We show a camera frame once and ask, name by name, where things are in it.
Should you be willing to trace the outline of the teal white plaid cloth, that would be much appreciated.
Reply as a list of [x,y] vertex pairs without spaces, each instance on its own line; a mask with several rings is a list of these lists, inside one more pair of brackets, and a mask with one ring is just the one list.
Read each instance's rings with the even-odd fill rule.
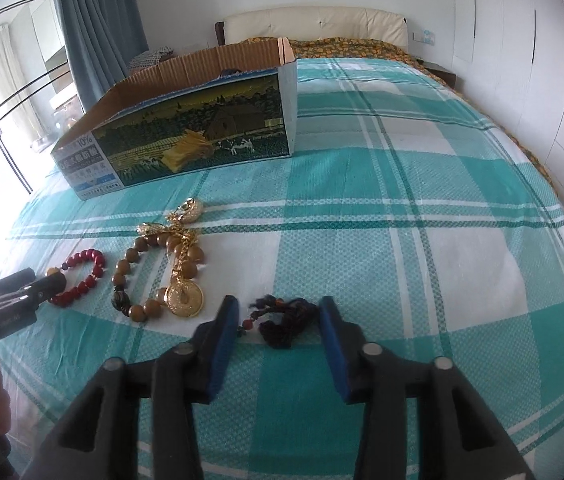
[[[107,273],[68,309],[0,342],[12,398],[10,460],[23,471],[105,359],[144,361],[265,294],[333,296],[367,339],[398,356],[448,356],[495,412],[537,479],[564,478],[564,208],[489,119],[389,61],[299,60],[290,158],[220,167],[82,202],[58,170],[27,204],[4,252],[42,273],[79,250],[111,266],[186,198],[205,204],[198,318],[133,324]],[[218,399],[195,406],[205,474],[352,476],[363,406],[334,388],[319,332],[291,350],[236,341]]]

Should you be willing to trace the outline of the green pendant dark tassel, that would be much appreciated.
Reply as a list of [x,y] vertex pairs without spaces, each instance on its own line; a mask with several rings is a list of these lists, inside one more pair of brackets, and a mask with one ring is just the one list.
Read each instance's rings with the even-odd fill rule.
[[275,350],[291,348],[294,340],[318,317],[318,306],[306,299],[265,295],[249,306],[248,318],[237,327],[237,335],[257,330],[265,343]]

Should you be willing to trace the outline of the glass sliding balcony door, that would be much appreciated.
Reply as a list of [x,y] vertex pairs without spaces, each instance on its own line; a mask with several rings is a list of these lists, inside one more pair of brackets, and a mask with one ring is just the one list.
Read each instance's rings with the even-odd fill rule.
[[83,113],[54,0],[0,0],[0,232],[57,169]]

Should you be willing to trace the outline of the open cardboard box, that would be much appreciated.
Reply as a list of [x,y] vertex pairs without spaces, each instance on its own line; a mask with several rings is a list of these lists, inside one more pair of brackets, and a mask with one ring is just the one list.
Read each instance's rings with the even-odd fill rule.
[[[243,72],[220,77],[226,68]],[[111,87],[53,148],[81,200],[294,153],[297,60],[285,37],[170,58]]]

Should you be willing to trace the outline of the white built-in wardrobe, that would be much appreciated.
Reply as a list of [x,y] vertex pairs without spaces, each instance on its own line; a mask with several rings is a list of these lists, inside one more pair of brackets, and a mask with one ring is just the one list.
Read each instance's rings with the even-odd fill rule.
[[463,93],[564,188],[564,0],[454,0],[454,18]]

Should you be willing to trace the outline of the dark wooden right nightstand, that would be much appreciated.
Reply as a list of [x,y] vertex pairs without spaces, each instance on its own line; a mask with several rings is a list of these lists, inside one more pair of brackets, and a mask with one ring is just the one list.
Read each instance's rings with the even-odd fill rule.
[[445,81],[451,89],[456,88],[457,75],[451,72],[451,70],[447,70],[445,67],[432,62],[423,61],[421,65],[430,73],[432,73],[442,81]]

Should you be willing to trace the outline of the blue curtain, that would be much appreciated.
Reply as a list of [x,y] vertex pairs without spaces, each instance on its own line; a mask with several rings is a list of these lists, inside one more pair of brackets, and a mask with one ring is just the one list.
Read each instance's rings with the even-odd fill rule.
[[129,76],[148,49],[136,0],[54,0],[71,75],[84,110]]

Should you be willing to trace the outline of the cream padded headboard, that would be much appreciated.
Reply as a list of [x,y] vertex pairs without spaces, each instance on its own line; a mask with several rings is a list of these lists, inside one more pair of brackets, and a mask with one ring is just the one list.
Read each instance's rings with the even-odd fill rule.
[[234,14],[216,22],[219,46],[255,37],[308,41],[374,39],[409,51],[408,22],[393,12],[353,6],[279,6]]

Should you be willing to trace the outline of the pile of clothes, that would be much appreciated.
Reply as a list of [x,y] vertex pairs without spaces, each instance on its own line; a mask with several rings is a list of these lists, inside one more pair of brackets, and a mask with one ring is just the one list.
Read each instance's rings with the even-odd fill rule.
[[175,50],[170,47],[161,47],[154,50],[146,50],[130,61],[129,73],[133,74],[140,72],[141,70],[146,70],[146,68],[153,67],[163,61],[169,60],[175,56]]

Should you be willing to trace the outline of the orange floral bedspread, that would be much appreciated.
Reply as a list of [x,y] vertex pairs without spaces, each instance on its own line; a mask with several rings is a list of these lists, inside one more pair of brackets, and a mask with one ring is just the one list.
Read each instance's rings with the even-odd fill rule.
[[559,206],[541,162],[413,56],[381,40],[291,40],[296,59],[290,205]]

